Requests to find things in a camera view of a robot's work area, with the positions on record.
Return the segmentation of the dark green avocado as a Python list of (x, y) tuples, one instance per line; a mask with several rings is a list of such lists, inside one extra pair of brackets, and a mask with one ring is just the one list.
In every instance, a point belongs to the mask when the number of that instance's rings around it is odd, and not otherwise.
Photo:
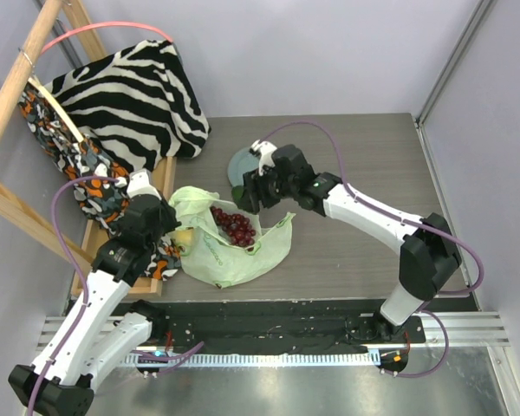
[(244, 195), (244, 187), (242, 185), (234, 186), (231, 189), (231, 197), (235, 204), (239, 203)]

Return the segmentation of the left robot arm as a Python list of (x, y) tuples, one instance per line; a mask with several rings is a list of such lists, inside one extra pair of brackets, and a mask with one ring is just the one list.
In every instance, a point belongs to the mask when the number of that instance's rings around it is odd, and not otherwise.
[(108, 318), (144, 274), (161, 237), (179, 226), (161, 196), (133, 196), (120, 233), (103, 244), (87, 286), (45, 349), (17, 365), (8, 382), (27, 413), (84, 415), (102, 382), (139, 345), (163, 336), (165, 313), (138, 300), (107, 335)]

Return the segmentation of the red grape bunch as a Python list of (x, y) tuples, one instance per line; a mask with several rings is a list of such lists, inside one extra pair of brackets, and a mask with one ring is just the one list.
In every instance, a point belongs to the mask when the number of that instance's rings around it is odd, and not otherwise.
[(243, 214), (229, 213), (221, 207), (212, 206), (210, 212), (222, 237), (232, 246), (251, 250), (256, 243), (256, 230), (250, 219)]

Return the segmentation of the yellow lemon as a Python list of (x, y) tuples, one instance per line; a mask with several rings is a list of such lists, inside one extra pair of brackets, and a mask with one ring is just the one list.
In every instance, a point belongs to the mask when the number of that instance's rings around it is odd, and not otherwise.
[(194, 245), (195, 230), (193, 228), (178, 230), (172, 233), (172, 241), (180, 252), (189, 251)]

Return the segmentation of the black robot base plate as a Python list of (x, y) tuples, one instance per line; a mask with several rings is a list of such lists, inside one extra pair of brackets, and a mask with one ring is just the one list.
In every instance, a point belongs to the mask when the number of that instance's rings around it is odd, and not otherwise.
[(165, 324), (148, 347), (183, 353), (280, 355), (357, 353), (369, 347), (410, 348), (426, 342), (420, 317), (385, 329), (374, 319), (380, 300), (158, 302)]

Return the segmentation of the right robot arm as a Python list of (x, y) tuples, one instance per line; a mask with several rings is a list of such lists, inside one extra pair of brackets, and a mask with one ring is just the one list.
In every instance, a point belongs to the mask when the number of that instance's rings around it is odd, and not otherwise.
[(423, 218), (404, 213), (332, 173), (317, 173), (293, 145), (256, 142), (250, 153), (257, 166), (231, 191), (238, 208), (257, 214), (292, 199), (304, 210), (352, 225), (398, 255), (399, 281), (374, 313), (376, 337), (388, 341), (402, 333), (411, 315), (430, 302), (461, 265), (449, 225), (439, 214)]

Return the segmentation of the light green plastic bag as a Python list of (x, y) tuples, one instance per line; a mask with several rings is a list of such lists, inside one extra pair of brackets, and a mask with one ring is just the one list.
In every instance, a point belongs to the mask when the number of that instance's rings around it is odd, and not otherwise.
[[(273, 270), (290, 252), (292, 219), (295, 216), (291, 212), (273, 226), (263, 228), (259, 216), (238, 209), (234, 203), (222, 200), (216, 192), (193, 186), (175, 191), (169, 204), (181, 222), (179, 230), (195, 230), (192, 248), (179, 253), (183, 271), (201, 282), (220, 289), (247, 283)], [(257, 232), (251, 250), (232, 246), (222, 237), (210, 212), (212, 206), (250, 219)]]

